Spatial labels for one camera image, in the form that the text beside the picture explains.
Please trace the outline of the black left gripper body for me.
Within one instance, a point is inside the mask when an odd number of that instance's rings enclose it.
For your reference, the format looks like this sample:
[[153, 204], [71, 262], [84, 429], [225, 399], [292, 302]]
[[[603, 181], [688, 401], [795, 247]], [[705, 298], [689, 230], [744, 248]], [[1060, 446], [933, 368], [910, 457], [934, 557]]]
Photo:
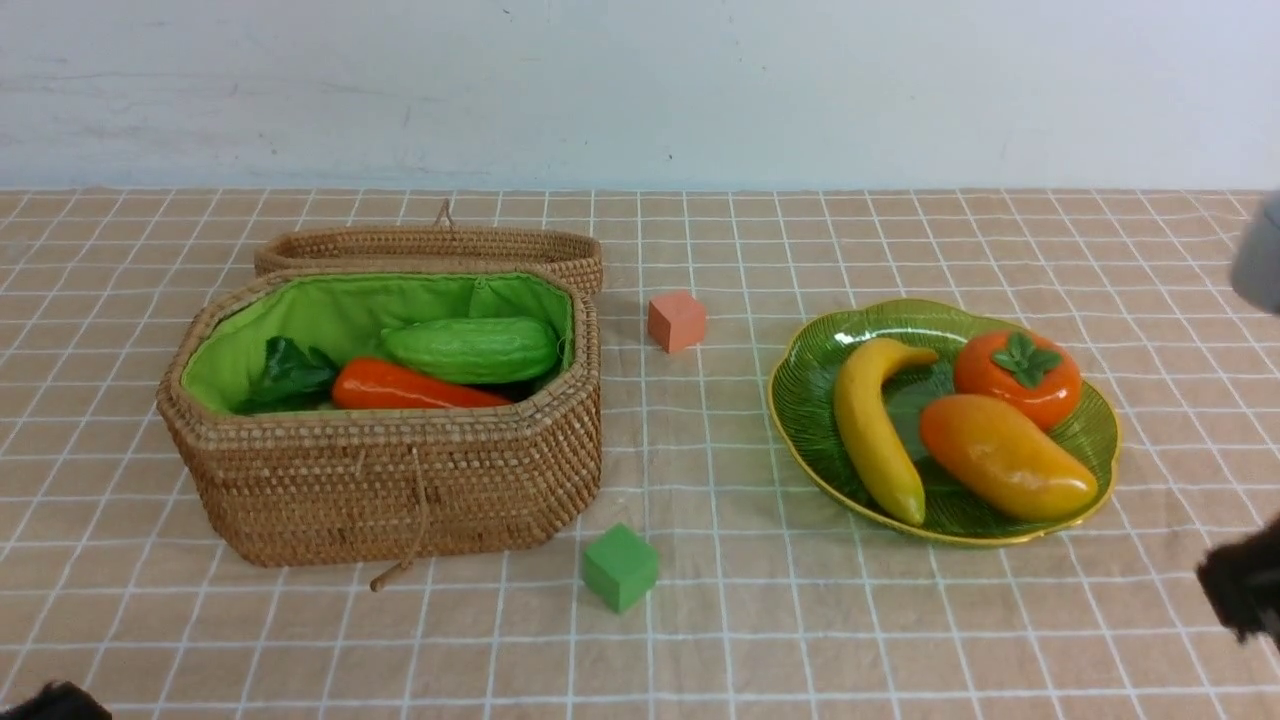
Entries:
[[111, 720], [113, 714], [72, 682], [50, 682], [28, 700], [1, 711], [4, 720]]

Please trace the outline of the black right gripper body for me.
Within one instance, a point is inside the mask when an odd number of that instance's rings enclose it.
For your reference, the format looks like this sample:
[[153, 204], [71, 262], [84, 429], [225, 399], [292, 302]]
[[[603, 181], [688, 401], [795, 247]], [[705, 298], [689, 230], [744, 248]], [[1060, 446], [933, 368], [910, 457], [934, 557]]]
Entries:
[[1196, 577], [1220, 625], [1240, 644], [1266, 635], [1279, 644], [1279, 519], [1212, 548]]

